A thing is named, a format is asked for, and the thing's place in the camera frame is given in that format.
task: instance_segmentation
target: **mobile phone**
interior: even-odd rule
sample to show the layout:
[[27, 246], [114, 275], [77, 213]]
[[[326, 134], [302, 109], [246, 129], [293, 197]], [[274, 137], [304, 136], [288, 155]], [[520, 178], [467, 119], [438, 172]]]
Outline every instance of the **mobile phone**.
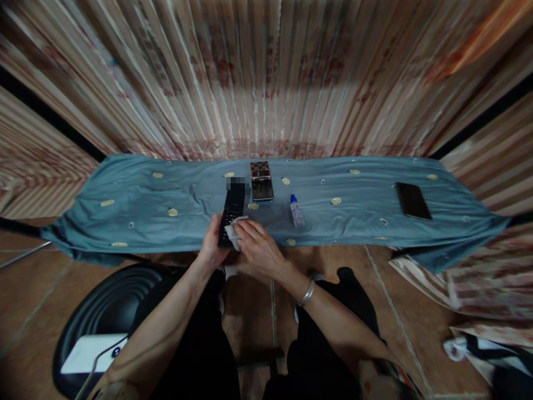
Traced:
[[222, 221], [218, 231], [218, 247], [233, 248], [233, 244], [224, 229], [237, 217], [243, 216], [245, 184], [242, 178], [231, 178], [229, 189], [226, 193], [226, 202], [222, 213]]
[[417, 185], [396, 182], [396, 191], [400, 199], [401, 209], [406, 216], [426, 221], [433, 220], [422, 195], [422, 190]]
[[252, 201], [272, 201], [274, 189], [268, 161], [250, 163], [250, 172], [252, 174]]

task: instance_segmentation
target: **tiled floor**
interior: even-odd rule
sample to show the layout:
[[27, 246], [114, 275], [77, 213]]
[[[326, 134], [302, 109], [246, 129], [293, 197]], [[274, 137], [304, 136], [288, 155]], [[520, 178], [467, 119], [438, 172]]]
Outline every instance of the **tiled floor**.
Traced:
[[[32, 221], [44, 224], [47, 220]], [[0, 232], [0, 264], [39, 244], [36, 239]], [[372, 300], [382, 337], [402, 360], [424, 395], [438, 399], [487, 398], [488, 386], [468, 363], [454, 363], [442, 349], [456, 315], [425, 297], [387, 263], [390, 251], [374, 246], [287, 248], [303, 272], [311, 269], [338, 282], [336, 270], [354, 270]], [[190, 254], [153, 255], [183, 264]], [[275, 346], [285, 352], [295, 339], [295, 301], [269, 279], [258, 276], [242, 255], [229, 263], [236, 275], [222, 293], [223, 327], [237, 357]], [[62, 399], [52, 382], [52, 355], [78, 303], [115, 270], [72, 262], [53, 246], [0, 269], [0, 397]], [[284, 362], [280, 371], [286, 371]], [[267, 367], [239, 372], [243, 399], [261, 398]]]

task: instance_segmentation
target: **cable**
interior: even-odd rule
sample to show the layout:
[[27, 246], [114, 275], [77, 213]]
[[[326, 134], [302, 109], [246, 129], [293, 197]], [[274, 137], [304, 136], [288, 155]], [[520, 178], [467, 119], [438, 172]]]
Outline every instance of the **cable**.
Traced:
[[119, 344], [121, 344], [122, 342], [124, 342], [125, 339], [128, 338], [128, 335], [124, 336], [122, 339], [120, 339], [117, 343], [115, 343], [114, 345], [112, 346], [109, 346], [107, 349], [105, 349], [103, 352], [101, 352], [99, 355], [96, 356], [96, 358], [94, 359], [94, 363], [93, 363], [93, 369], [91, 370], [89, 376], [87, 377], [87, 379], [85, 380], [85, 383], [83, 384], [82, 388], [79, 390], [78, 394], [76, 395], [76, 398], [74, 400], [81, 400], [82, 399], [82, 395], [83, 395], [83, 392], [85, 392], [85, 389], [87, 389], [87, 385], [89, 384], [89, 381], [90, 379], [93, 377], [94, 375], [94, 370], [96, 369], [96, 365], [98, 364], [98, 359], [100, 358], [101, 355], [103, 355], [104, 353], [107, 353], [109, 350], [111, 350], [113, 347], [115, 346], [118, 346]]

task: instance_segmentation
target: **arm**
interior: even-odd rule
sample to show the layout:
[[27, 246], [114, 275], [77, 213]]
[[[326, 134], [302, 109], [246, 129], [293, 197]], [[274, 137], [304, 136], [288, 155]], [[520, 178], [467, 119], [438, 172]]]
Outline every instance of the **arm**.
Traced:
[[147, 399], [174, 356], [209, 278], [229, 253], [218, 248], [220, 217], [213, 214], [202, 249], [183, 277], [140, 324], [90, 394], [127, 381]]
[[[235, 231], [248, 262], [278, 281], [299, 302], [311, 281], [283, 257], [264, 227], [254, 221], [239, 221]], [[361, 359], [382, 358], [398, 363], [390, 349], [370, 328], [318, 285], [305, 310], [354, 375]]]

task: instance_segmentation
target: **white device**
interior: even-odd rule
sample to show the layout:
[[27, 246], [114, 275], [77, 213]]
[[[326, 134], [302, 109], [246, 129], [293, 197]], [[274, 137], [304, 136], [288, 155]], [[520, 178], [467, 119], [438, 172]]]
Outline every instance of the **white device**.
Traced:
[[[65, 364], [61, 367], [61, 373], [90, 373], [93, 370], [96, 357], [108, 347], [120, 342], [127, 335], [127, 333], [117, 333], [81, 336], [68, 355]], [[103, 353], [98, 358], [94, 372], [107, 371], [114, 357], [122, 350], [127, 341], [127, 339], [124, 339], [124, 341]]]

